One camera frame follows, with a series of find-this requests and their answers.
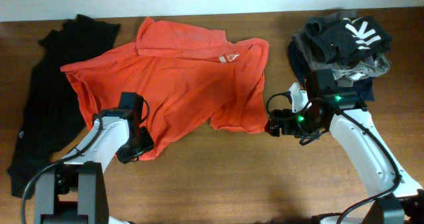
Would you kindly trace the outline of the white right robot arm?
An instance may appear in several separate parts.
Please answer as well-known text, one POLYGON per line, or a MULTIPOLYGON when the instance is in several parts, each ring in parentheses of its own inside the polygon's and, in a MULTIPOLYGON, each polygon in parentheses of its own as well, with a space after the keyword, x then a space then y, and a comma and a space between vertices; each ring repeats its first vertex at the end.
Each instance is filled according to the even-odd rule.
POLYGON ((342 146, 368 197, 340 213, 314 215, 312 223, 422 223, 423 187, 397 161, 355 91, 341 91, 330 69, 293 83, 284 97, 289 109, 268 110, 265 131, 291 135, 302 146, 329 133, 342 146))

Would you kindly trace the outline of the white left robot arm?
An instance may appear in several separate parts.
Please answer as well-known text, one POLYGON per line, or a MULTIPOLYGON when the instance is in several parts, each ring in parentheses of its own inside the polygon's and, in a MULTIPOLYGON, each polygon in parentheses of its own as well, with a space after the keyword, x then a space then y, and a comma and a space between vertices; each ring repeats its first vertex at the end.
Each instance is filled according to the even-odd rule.
POLYGON ((117 107, 94 114, 83 140, 27 184, 23 199, 34 190, 34 222, 120 224, 109 212, 104 172, 113 158, 137 162, 154 148, 143 125, 149 109, 143 96, 123 92, 117 107))

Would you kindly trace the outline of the orange t-shirt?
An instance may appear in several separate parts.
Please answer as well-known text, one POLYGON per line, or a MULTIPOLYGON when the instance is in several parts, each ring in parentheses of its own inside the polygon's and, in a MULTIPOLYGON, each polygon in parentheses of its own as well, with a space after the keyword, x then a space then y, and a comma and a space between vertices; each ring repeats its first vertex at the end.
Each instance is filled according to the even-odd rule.
POLYGON ((122 93, 143 96, 154 148, 142 159, 152 160, 205 122, 217 130, 262 133, 269 49, 261 38, 230 42, 223 30, 146 18, 133 41, 61 71, 87 126, 97 112, 116 107, 122 93))

